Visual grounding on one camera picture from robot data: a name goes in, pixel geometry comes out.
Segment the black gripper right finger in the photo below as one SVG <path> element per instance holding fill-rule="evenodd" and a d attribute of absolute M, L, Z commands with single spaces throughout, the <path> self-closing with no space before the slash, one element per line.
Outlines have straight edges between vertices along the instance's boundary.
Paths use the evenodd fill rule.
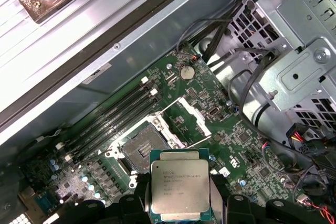
<path fill-rule="evenodd" d="M 210 175 L 210 200 L 217 223 L 313 223 L 313 214 L 283 199 L 265 207 L 246 196 L 231 194 L 222 175 Z"/>

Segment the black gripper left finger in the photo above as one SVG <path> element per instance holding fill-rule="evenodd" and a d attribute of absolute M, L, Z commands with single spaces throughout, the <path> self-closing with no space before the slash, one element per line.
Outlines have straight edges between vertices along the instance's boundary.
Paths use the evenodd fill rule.
<path fill-rule="evenodd" d="M 75 223 L 151 223 L 145 197 L 149 193 L 150 174 L 140 174 L 133 194 L 122 196 L 105 206 L 98 200 L 86 200 L 75 207 Z"/>

